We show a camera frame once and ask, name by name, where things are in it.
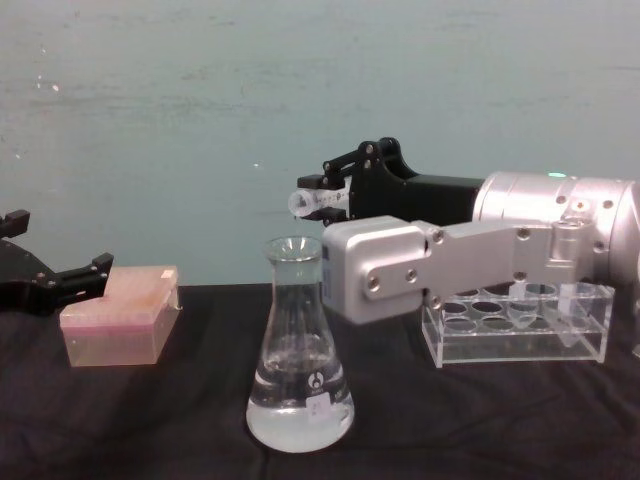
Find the screw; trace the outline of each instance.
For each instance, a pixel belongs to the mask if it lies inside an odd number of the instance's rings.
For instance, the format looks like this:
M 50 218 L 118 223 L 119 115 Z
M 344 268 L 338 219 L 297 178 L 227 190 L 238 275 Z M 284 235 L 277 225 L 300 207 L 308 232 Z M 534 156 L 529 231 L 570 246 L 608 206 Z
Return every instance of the screw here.
M 528 240 L 530 236 L 531 230 L 529 230 L 528 228 L 523 227 L 518 229 L 518 238 L 520 240 Z
M 442 243 L 442 240 L 444 240 L 444 232 L 442 230 L 433 232 L 433 241 L 435 243 Z
M 413 283 L 416 281 L 416 278 L 418 278 L 418 272 L 412 268 L 407 272 L 407 276 L 405 278 L 407 279 L 407 282 Z
M 371 277 L 367 283 L 367 287 L 369 287 L 369 290 L 372 292 L 377 292 L 380 289 L 380 280 L 378 277 Z

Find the painted wall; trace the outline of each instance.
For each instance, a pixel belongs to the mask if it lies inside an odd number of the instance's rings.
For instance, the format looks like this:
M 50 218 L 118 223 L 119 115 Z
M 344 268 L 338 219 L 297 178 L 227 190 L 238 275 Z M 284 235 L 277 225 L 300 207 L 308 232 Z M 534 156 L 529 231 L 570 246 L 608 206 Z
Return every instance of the painted wall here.
M 269 280 L 300 175 L 400 139 L 417 171 L 639 178 L 640 3 L 2 0 L 0 210 L 56 269 L 108 250 Z

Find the black tablecloth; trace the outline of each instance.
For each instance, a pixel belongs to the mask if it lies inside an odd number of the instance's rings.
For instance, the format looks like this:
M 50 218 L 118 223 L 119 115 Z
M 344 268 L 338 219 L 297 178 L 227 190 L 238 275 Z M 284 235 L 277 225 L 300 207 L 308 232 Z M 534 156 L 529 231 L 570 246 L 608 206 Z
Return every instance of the black tablecloth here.
M 313 454 L 244 413 L 268 286 L 187 287 L 158 365 L 70 368 L 55 318 L 0 316 L 0 479 L 638 479 L 640 360 L 618 295 L 607 361 L 436 369 L 411 316 L 329 318 L 356 406 Z

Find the robotic arm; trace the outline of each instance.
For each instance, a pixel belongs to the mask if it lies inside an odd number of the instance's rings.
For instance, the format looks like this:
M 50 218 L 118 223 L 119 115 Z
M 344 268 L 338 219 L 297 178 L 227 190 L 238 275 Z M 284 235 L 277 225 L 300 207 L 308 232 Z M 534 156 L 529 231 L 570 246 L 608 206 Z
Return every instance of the robotic arm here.
M 323 297 L 352 322 L 417 309 L 425 296 L 437 306 L 456 292 L 501 282 L 588 279 L 635 284 L 640 293 L 634 181 L 419 175 L 393 138 L 363 142 L 323 170 L 298 179 L 298 187 L 335 191 L 351 178 L 348 210 L 324 206 L 304 218 L 328 226 Z
M 25 210 L 0 217 L 0 313 L 17 310 L 50 315 L 68 304 L 101 297 L 113 256 L 104 253 L 91 265 L 55 273 L 31 253 L 2 240 L 26 232 L 29 217 Z

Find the erlenmeyer flask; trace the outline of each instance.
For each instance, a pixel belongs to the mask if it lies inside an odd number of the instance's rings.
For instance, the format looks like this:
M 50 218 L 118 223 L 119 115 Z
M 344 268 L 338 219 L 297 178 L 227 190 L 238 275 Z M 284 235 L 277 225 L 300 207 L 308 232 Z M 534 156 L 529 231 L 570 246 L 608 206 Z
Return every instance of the erlenmeyer flask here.
M 322 244 L 272 240 L 273 303 L 247 406 L 251 433 L 285 452 L 310 452 L 341 438 L 353 401 L 320 300 Z

